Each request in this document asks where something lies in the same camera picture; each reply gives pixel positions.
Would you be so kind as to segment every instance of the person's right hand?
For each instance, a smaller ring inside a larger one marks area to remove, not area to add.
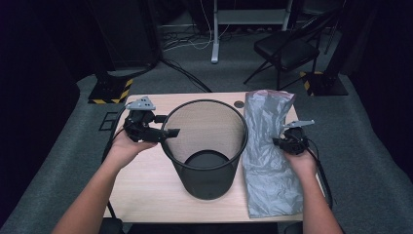
[[[138,153],[157,145],[156,142],[133,142],[125,131],[121,131],[112,141],[112,147],[106,156],[105,163],[115,170],[121,170],[129,164]]]
[[[316,175],[316,161],[307,150],[298,155],[292,155],[285,151],[283,154],[300,179]]]

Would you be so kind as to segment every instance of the tabletop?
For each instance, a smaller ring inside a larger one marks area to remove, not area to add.
[[[156,106],[155,115],[168,115],[177,106],[195,99],[215,99],[234,106],[244,101],[245,93],[200,93],[172,95],[130,96],[126,103],[148,96]],[[243,108],[237,108],[244,114]],[[120,119],[120,128],[128,116],[126,110]],[[297,120],[292,106],[286,123]],[[161,129],[162,124],[150,124]],[[301,214],[280,215],[265,218],[249,218],[242,158],[238,164],[233,185],[226,194],[214,200],[200,200],[184,188],[170,158],[159,143],[154,148],[141,152],[118,174],[110,203],[117,218],[123,222],[140,223],[220,223],[251,221],[302,220]]]

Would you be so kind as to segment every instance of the table leg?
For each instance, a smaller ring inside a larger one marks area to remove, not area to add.
[[[212,48],[212,58],[210,62],[213,64],[218,63],[219,54],[219,37],[218,37],[218,6],[216,5],[217,0],[213,0],[213,48]]]
[[[285,8],[284,21],[282,23],[282,31],[286,31],[288,28],[288,21],[289,21],[289,15],[291,13],[291,7],[292,7],[292,0],[288,0],[288,3]]]

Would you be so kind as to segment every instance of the shelf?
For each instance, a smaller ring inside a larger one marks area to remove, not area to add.
[[[285,9],[219,10],[218,24],[283,24]]]

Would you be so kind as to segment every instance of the wastebasket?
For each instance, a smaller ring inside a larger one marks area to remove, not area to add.
[[[168,129],[180,129],[162,147],[185,189],[203,200],[224,195],[247,142],[244,117],[227,103],[198,99],[176,107],[162,126]]]

